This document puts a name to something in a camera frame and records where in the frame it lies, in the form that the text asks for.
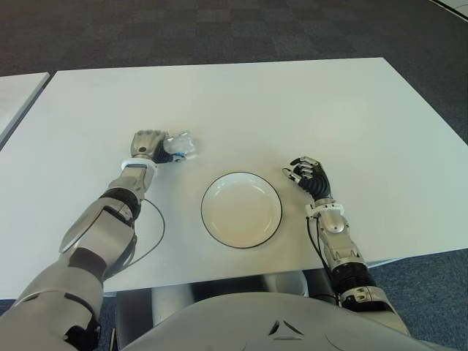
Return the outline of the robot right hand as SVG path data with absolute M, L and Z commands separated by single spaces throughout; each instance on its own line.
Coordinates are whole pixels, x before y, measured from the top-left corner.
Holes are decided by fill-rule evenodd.
M 314 201 L 331 199 L 331 185 L 321 163 L 308 156 L 294 159 L 283 174 L 307 192 Z

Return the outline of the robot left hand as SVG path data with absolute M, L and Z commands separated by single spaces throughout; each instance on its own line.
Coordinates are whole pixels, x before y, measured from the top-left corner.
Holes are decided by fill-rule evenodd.
M 149 159 L 157 165 L 185 160 L 185 154 L 168 151 L 169 146 L 165 145 L 169 139 L 167 132 L 140 130 L 132 139 L 130 155 L 132 158 Z

